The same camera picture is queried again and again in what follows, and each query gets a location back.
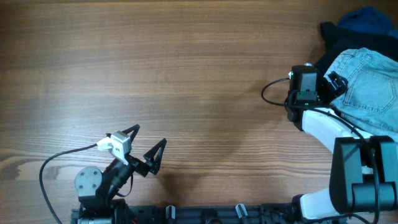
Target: denim pocket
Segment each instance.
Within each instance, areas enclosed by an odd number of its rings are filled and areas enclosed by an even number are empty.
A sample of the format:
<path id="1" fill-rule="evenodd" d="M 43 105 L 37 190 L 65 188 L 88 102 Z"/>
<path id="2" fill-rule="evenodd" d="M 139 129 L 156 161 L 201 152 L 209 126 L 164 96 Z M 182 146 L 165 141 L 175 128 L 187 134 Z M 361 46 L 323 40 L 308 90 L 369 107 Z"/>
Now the denim pocket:
<path id="1" fill-rule="evenodd" d="M 397 100 L 394 82 L 387 75 L 360 70 L 350 86 L 344 105 L 363 110 L 385 113 Z"/>

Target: black cloth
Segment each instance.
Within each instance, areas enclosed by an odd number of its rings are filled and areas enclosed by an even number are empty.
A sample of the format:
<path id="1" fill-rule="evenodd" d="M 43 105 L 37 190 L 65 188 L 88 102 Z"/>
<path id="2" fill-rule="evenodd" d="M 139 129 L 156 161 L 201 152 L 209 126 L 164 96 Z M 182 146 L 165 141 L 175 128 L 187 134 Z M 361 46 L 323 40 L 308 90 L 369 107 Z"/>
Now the black cloth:
<path id="1" fill-rule="evenodd" d="M 398 39 L 394 37 L 342 29 L 332 22 L 321 23 L 320 30 L 325 41 L 326 54 L 314 64 L 314 67 L 322 75 L 326 73 L 337 56 L 348 49 L 365 47 L 398 62 Z"/>

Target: wooden table surface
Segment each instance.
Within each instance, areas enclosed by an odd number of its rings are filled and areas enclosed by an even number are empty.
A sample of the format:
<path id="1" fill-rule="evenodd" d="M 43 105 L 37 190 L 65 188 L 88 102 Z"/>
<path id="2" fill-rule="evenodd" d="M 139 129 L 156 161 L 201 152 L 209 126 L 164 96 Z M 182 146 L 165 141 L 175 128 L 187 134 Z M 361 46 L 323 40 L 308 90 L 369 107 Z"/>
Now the wooden table surface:
<path id="1" fill-rule="evenodd" d="M 320 22 L 367 2 L 64 2 L 0 6 L 1 223 L 54 223 L 43 161 L 134 124 L 133 156 L 168 142 L 158 175 L 135 175 L 129 205 L 282 203 L 328 187 L 331 153 L 260 92 L 324 54 Z M 397 1 L 370 3 L 397 24 Z M 287 88 L 267 96 L 283 102 Z M 64 223 L 76 173 L 112 160 L 90 149 L 47 165 Z"/>

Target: clothing pile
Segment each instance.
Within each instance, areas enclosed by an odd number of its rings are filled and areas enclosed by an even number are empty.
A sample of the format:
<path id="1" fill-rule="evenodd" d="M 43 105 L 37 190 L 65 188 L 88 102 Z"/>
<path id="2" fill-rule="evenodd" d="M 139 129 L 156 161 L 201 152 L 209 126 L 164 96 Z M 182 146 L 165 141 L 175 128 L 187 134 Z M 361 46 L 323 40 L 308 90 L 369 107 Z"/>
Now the clothing pile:
<path id="1" fill-rule="evenodd" d="M 326 54 L 314 64 L 348 80 L 348 91 L 331 102 L 359 128 L 398 142 L 398 31 L 372 7 L 320 26 Z"/>

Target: denim jeans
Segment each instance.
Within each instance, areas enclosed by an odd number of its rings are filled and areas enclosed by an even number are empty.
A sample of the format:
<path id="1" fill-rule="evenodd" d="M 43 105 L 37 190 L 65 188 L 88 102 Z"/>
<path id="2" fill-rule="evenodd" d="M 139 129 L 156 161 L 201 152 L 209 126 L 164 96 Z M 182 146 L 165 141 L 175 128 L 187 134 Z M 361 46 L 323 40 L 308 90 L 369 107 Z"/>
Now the denim jeans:
<path id="1" fill-rule="evenodd" d="M 348 80 L 348 91 L 331 102 L 344 119 L 373 135 L 398 142 L 398 63 L 375 51 L 345 50 L 326 74 Z"/>

